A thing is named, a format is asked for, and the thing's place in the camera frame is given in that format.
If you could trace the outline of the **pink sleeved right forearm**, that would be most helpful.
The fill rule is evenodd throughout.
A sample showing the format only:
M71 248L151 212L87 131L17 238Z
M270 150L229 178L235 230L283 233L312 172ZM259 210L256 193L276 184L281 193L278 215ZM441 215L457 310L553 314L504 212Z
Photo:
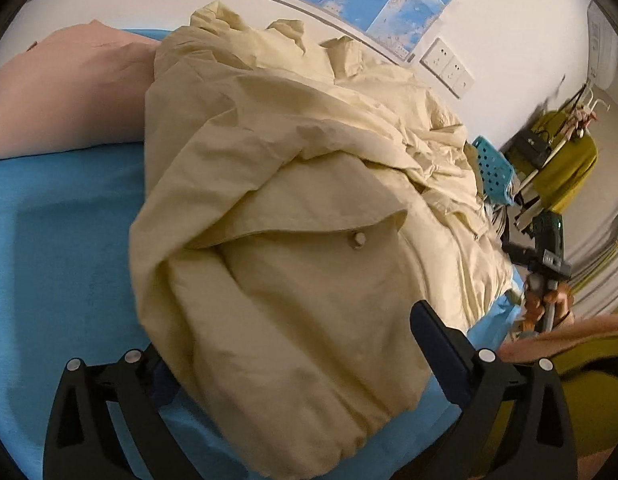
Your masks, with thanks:
M553 362L574 428L578 477L595 478L618 445L618 314L502 344L498 356L510 363Z

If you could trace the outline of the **person's right hand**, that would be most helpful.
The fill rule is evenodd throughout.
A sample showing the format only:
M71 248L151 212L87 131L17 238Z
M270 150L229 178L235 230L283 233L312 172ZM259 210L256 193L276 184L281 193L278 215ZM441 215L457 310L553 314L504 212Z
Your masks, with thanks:
M549 289L543 297L539 296L542 278L538 274L529 274L525 279L525 312L522 316L522 336L530 337L540 334L549 304L554 306L552 330L558 330L574 324L576 317L571 312L574 294L567 282L559 282L556 289Z

